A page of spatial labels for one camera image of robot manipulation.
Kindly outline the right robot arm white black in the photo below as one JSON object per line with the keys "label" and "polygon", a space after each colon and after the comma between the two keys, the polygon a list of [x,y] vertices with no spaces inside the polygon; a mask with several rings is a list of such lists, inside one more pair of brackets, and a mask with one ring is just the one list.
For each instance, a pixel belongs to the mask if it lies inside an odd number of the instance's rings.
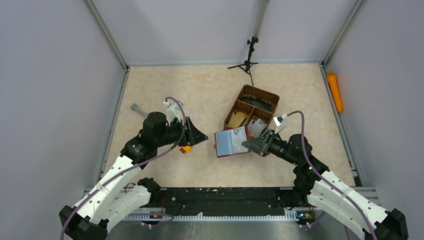
{"label": "right robot arm white black", "polygon": [[242,143],[252,152],[266,157],[272,154],[295,166],[293,200],[308,204],[332,216],[361,240],[407,240],[405,215],[398,209],[387,210],[339,179],[324,163],[312,155],[306,137],[293,134],[288,141],[268,130],[258,138]]}

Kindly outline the silver credit card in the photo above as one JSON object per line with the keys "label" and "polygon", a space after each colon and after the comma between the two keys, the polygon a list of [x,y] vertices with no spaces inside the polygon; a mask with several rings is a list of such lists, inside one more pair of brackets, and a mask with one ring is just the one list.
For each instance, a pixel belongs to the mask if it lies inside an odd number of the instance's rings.
{"label": "silver credit card", "polygon": [[230,137],[233,154],[243,154],[249,152],[249,149],[242,145],[243,142],[248,140],[248,135],[244,126],[230,130]]}

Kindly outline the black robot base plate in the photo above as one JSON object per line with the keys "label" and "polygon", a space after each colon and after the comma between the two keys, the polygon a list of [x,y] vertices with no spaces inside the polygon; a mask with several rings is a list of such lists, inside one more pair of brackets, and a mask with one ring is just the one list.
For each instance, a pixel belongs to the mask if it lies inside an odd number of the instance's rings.
{"label": "black robot base plate", "polygon": [[312,209],[292,187],[168,187],[147,207],[177,217],[283,216],[290,210]]}

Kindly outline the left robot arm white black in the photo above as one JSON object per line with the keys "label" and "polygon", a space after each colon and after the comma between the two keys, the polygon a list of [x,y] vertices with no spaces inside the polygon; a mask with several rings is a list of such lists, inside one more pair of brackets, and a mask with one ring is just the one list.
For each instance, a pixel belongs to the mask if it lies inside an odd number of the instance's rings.
{"label": "left robot arm white black", "polygon": [[161,187],[151,178],[142,179],[133,190],[117,196],[145,165],[167,154],[166,151],[158,154],[158,148],[193,147],[208,138],[188,116],[175,117],[169,122],[162,112],[149,113],[138,135],[124,145],[103,178],[74,206],[66,205],[59,212],[60,238],[104,240],[135,209],[156,206],[160,202]]}

